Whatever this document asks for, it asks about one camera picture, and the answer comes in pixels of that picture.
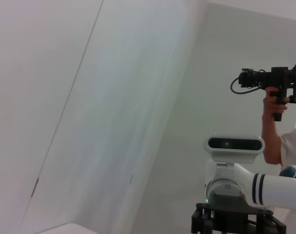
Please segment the person's hand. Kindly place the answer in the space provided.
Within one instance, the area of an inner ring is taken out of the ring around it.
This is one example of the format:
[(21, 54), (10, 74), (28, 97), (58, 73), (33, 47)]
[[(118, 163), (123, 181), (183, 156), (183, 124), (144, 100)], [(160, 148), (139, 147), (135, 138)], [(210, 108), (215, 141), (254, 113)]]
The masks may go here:
[(282, 104), (277, 104), (277, 96), (272, 96), (272, 93), (278, 92), (276, 87), (268, 87), (265, 89), (266, 97), (263, 99), (263, 115), (266, 117), (272, 117), (274, 113), (282, 114), (287, 110), (286, 104), (289, 103), (290, 99), (285, 97)]

